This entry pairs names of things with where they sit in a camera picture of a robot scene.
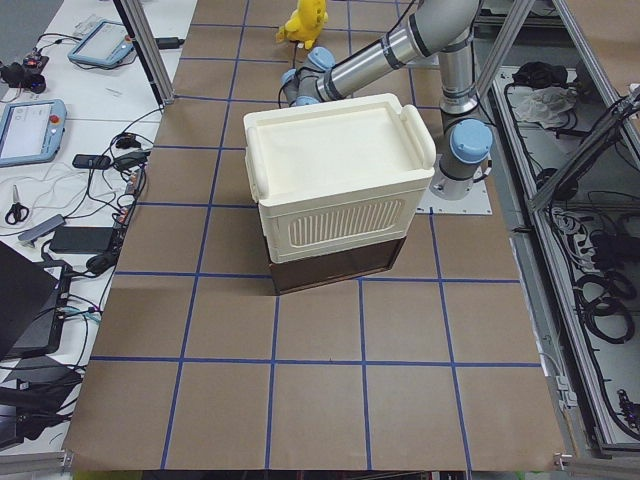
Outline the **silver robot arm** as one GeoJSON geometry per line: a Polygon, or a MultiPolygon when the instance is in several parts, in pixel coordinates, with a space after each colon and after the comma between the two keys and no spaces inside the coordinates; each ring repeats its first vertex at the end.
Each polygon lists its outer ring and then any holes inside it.
{"type": "Polygon", "coordinates": [[[480,1],[420,1],[379,39],[340,62],[328,49],[312,48],[300,66],[282,75],[280,93],[290,106],[343,100],[395,70],[436,56],[447,150],[430,190],[444,200],[460,200],[486,178],[476,172],[493,141],[488,128],[467,118],[479,105],[473,25],[481,6],[480,1]]]}

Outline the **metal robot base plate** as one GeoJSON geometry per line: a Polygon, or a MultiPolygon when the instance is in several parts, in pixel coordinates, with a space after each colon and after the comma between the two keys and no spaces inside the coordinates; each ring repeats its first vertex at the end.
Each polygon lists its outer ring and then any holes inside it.
{"type": "Polygon", "coordinates": [[[417,214],[434,215],[475,215],[489,216],[493,214],[486,182],[471,184],[470,189],[461,199],[445,199],[436,193],[436,189],[428,186],[416,207],[417,214]]]}

